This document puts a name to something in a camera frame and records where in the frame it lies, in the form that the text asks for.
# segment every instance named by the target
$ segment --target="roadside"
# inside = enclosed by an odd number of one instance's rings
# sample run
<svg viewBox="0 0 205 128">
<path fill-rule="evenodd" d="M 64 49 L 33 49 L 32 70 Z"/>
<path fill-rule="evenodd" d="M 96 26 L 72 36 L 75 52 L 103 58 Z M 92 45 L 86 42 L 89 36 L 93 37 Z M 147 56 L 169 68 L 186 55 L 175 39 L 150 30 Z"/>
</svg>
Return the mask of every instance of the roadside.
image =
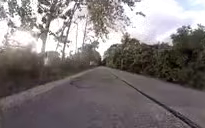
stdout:
<svg viewBox="0 0 205 128">
<path fill-rule="evenodd" d="M 44 85 L 38 85 L 38 86 L 35 86 L 34 88 L 20 92 L 18 94 L 4 97 L 0 100 L 3 112 L 7 111 L 8 109 L 10 109 L 12 107 L 18 107 L 19 105 L 21 105 L 24 102 L 27 102 L 28 100 L 34 100 L 34 97 L 41 95 L 43 93 L 46 93 L 46 92 L 54 89 L 55 87 L 58 87 L 64 83 L 70 81 L 71 79 L 74 79 L 74 78 L 79 77 L 83 74 L 91 72 L 92 70 L 93 70 L 93 68 L 88 69 L 86 71 L 76 73 L 75 75 L 70 74 L 70 76 L 67 76 L 64 79 L 49 82 L 49 83 L 46 83 Z"/>
<path fill-rule="evenodd" d="M 125 71 L 104 69 L 205 128 L 205 92 Z"/>
</svg>

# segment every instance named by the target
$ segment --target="tree trunk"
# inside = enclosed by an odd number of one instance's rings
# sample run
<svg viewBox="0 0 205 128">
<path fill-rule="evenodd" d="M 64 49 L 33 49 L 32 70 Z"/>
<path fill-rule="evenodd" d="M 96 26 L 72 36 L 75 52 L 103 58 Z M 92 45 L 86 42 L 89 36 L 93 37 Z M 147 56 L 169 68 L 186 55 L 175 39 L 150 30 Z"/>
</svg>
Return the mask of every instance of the tree trunk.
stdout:
<svg viewBox="0 0 205 128">
<path fill-rule="evenodd" d="M 70 21 L 69 21 L 69 24 L 68 24 L 68 30 L 66 31 L 66 36 L 65 36 L 65 39 L 64 39 L 64 42 L 63 42 L 64 46 L 63 46 L 63 49 L 62 49 L 62 60 L 65 59 L 65 47 L 66 47 L 66 44 L 67 44 L 67 41 L 68 41 L 69 31 L 70 31 L 70 28 L 71 28 L 72 19 L 73 19 L 73 16 L 75 14 L 76 9 L 77 9 L 77 3 L 75 3 L 75 5 L 73 7 L 73 11 L 72 11 L 72 14 L 71 14 L 71 17 L 70 17 Z"/>
<path fill-rule="evenodd" d="M 51 24 L 52 18 L 50 17 L 46 27 L 45 27 L 45 31 L 43 33 L 43 38 L 42 38 L 42 47 L 41 47 L 41 53 L 44 54 L 45 53 L 45 48 L 46 48 L 46 42 L 47 42 L 47 38 L 48 38 L 48 32 L 49 32 L 49 28 L 50 28 L 50 24 Z"/>
<path fill-rule="evenodd" d="M 88 25 L 88 15 L 86 16 L 86 24 L 85 24 L 85 29 L 84 29 L 83 44 L 82 44 L 82 47 L 83 47 L 84 44 L 85 44 L 87 25 Z"/>
</svg>

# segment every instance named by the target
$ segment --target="green foliage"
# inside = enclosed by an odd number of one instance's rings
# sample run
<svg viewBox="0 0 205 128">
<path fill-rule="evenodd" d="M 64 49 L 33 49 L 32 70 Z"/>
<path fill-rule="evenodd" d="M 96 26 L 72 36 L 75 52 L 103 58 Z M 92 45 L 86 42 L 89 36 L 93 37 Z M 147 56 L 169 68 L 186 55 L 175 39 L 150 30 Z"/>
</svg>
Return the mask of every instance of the green foliage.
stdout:
<svg viewBox="0 0 205 128">
<path fill-rule="evenodd" d="M 105 52 L 107 66 L 205 90 L 205 26 L 183 26 L 166 43 L 148 45 L 125 34 Z"/>
<path fill-rule="evenodd" d="M 48 63 L 44 65 L 42 56 L 33 53 L 31 48 L 3 49 L 0 53 L 0 96 L 18 93 L 91 68 L 90 61 L 100 63 L 97 45 L 85 44 L 78 53 L 64 61 L 61 61 L 57 52 L 46 52 Z"/>
</svg>

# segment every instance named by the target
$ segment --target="sunlight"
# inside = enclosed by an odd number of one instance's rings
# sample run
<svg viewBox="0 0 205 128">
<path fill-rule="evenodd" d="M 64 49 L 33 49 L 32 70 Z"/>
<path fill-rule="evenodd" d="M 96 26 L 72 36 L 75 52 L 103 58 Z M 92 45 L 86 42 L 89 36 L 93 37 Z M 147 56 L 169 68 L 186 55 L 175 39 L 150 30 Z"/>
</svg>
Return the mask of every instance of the sunlight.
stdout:
<svg viewBox="0 0 205 128">
<path fill-rule="evenodd" d="M 18 45 L 20 46 L 32 46 L 34 52 L 40 52 L 41 46 L 40 43 L 34 38 L 29 32 L 26 31 L 17 31 L 11 37 Z"/>
</svg>

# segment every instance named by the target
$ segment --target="asphalt road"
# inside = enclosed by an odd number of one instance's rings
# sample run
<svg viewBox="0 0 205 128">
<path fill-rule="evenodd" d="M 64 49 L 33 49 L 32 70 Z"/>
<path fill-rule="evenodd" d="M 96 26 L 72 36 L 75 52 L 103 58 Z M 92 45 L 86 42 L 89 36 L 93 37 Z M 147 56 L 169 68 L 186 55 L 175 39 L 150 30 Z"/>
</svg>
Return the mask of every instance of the asphalt road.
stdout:
<svg viewBox="0 0 205 128">
<path fill-rule="evenodd" d="M 119 70 L 110 71 L 205 128 L 205 92 Z"/>
<path fill-rule="evenodd" d="M 121 79 L 173 109 L 182 110 L 186 105 L 192 108 L 182 114 L 190 115 L 197 106 L 205 111 L 205 101 L 201 105 L 196 97 L 188 96 L 198 97 L 201 92 L 194 94 L 194 90 L 169 83 L 167 87 L 167 83 L 155 79 L 100 67 L 5 111 L 5 128 L 190 128 Z M 205 126 L 194 116 L 192 121 Z"/>
</svg>

